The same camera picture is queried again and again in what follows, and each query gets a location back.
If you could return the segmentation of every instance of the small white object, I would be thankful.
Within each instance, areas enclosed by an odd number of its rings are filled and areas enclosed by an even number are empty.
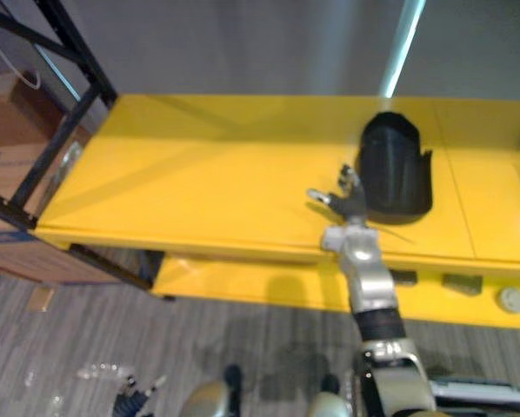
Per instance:
[[[124,381],[134,374],[132,366],[116,363],[87,363],[77,371],[77,377],[83,380]]]
[[[32,387],[34,385],[34,381],[36,380],[36,371],[30,370],[26,373],[26,377],[24,378],[24,385],[26,387]]]
[[[167,382],[167,375],[162,375],[154,382],[154,387],[160,388],[165,382]]]
[[[370,252],[364,251],[364,250],[356,250],[353,252],[353,255],[359,260],[359,261],[368,261],[372,254]]]
[[[497,302],[508,313],[520,313],[520,289],[514,287],[502,288],[497,297]]]

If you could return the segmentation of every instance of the yellow shelf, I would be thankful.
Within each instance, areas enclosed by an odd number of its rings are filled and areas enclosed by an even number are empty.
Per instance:
[[[419,128],[423,149],[434,152],[433,209],[409,225],[375,225],[388,265],[520,276],[517,102],[122,96],[36,234],[63,246],[324,262],[320,236],[337,219],[309,203],[305,190],[335,190],[364,126],[388,109],[404,113]],[[475,111],[465,115],[467,109]],[[490,135],[510,138],[501,167],[485,146]],[[513,163],[519,176],[505,175]]]
[[[520,328],[520,314],[496,304],[499,289],[520,288],[520,279],[485,276],[476,296],[442,287],[438,273],[419,272],[418,279],[414,287],[396,286],[404,318]],[[331,261],[305,266],[166,258],[152,293],[350,311],[345,279]]]
[[[435,106],[476,258],[520,262],[520,103]]]

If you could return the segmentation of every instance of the black rod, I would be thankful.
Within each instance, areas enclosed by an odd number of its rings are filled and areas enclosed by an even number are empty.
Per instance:
[[[152,287],[152,283],[139,277],[136,274],[131,273],[129,270],[124,269],[111,262],[109,259],[98,255],[91,249],[86,248],[83,245],[73,243],[70,245],[68,253],[80,261],[84,261],[94,268],[98,268],[103,272],[113,275],[119,280],[126,282],[130,285],[138,287],[140,289],[149,290]]]
[[[59,43],[52,41],[48,37],[36,32],[35,30],[32,30],[28,26],[20,24],[16,20],[8,17],[7,15],[4,15],[1,12],[0,28],[8,30],[9,32],[18,35],[31,43],[37,43],[38,45],[43,46],[45,49],[55,52],[63,58],[71,60],[73,63],[84,62],[80,54],[78,54],[74,50],[65,48],[63,45],[60,45]]]
[[[67,10],[59,0],[34,0],[34,2],[42,11],[59,39],[61,39],[63,45],[81,55],[84,63],[79,65],[80,70],[85,74],[90,83],[95,81],[99,83],[103,102],[108,108],[111,108],[117,99],[117,93],[78,32],[77,27],[70,20]]]
[[[12,224],[20,230],[29,230],[36,227],[37,218],[29,215],[22,208],[0,196],[0,219]]]
[[[50,140],[50,143],[45,147],[42,154],[37,158],[32,165],[28,174],[24,177],[23,182],[18,187],[17,191],[10,199],[19,207],[24,207],[24,204],[29,200],[30,196],[37,187],[45,172],[53,163],[57,154],[69,139],[70,134],[75,127],[80,123],[81,119],[86,115],[86,112],[100,94],[99,86],[95,83],[86,90],[80,102],[67,114],[67,117],[55,132],[55,135]]]

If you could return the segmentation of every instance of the brown box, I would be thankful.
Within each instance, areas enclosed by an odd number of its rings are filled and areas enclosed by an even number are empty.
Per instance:
[[[0,146],[47,142],[62,112],[42,89],[31,89],[14,74],[0,74]]]
[[[75,140],[88,142],[89,134],[78,128],[71,135],[65,149]],[[0,146],[0,195],[10,198],[32,163],[45,147],[45,142]],[[54,161],[34,194],[24,207],[39,215],[41,199],[57,171],[62,154]],[[0,273],[15,275],[32,281],[57,283],[117,282],[115,278],[93,268],[63,251],[39,241],[33,235],[20,231],[0,220]]]

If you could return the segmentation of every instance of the wall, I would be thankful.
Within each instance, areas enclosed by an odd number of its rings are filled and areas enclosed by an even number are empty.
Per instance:
[[[396,92],[520,100],[520,0],[428,0]]]
[[[3,0],[53,37],[32,2]],[[374,95],[403,1],[63,0],[120,93]],[[21,68],[72,97],[26,42],[0,30]],[[79,93],[78,69],[54,60]],[[520,99],[520,0],[428,0],[397,94]],[[93,109],[99,124],[103,109]]]

